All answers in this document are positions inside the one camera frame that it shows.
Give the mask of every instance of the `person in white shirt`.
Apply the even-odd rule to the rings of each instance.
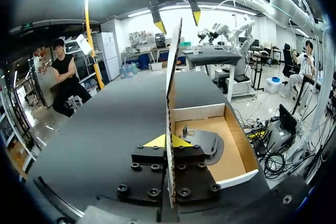
[[[302,54],[300,54],[299,57],[296,57],[296,55],[293,56],[294,62],[297,64],[301,64],[300,72],[299,74],[292,74],[289,77],[288,83],[285,86],[281,97],[289,99],[291,97],[292,91],[294,90],[294,85],[297,83],[302,83],[304,74],[309,74],[311,76],[315,74],[314,57],[311,55],[313,51],[313,43],[309,40],[306,41],[306,50],[307,52],[306,53],[303,52]],[[300,114],[303,113],[303,108],[306,105],[306,101],[308,97],[308,91],[307,91],[308,86],[309,86],[309,83],[306,83],[304,95],[302,97],[302,100],[300,101],[300,108],[301,108],[299,111]]]

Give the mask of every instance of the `yellow pole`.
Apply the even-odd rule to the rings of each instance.
[[[90,30],[89,0],[85,0],[85,21],[86,21],[86,32],[88,34],[89,44],[90,44],[90,47],[92,48],[91,55],[92,55],[92,57],[94,59],[94,62],[95,62],[93,64],[94,71],[96,72],[96,75],[97,75],[97,80],[98,80],[99,87],[100,87],[100,89],[103,89],[105,86],[104,86],[104,83],[101,80],[100,72],[99,72],[99,66],[98,66],[98,64],[96,62],[96,59],[95,59],[96,53],[94,51],[93,42],[92,42],[92,36],[91,36],[91,30]]]

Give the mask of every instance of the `computer monitor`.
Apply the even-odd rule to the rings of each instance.
[[[259,40],[256,39],[251,46],[254,46],[254,47],[259,47]]]
[[[282,104],[280,104],[279,106],[279,112],[281,127],[287,130],[290,134],[295,135],[297,125],[296,119],[292,116],[291,113],[288,112],[288,110]]]
[[[239,37],[239,43],[243,44],[245,42],[246,38],[245,37]]]

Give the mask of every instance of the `man in black tank top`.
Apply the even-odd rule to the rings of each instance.
[[[53,49],[57,55],[57,59],[52,64],[52,71],[59,85],[58,93],[54,99],[52,107],[58,113],[71,117],[73,109],[66,106],[66,101],[72,95],[79,96],[83,103],[86,103],[91,95],[79,84],[76,77],[76,66],[73,55],[66,55],[64,52],[64,41],[57,39],[54,41]]]

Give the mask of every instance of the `refrigerator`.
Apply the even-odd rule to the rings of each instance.
[[[102,51],[105,67],[109,80],[112,81],[119,75],[119,59],[114,44],[113,33],[99,33],[99,50]]]

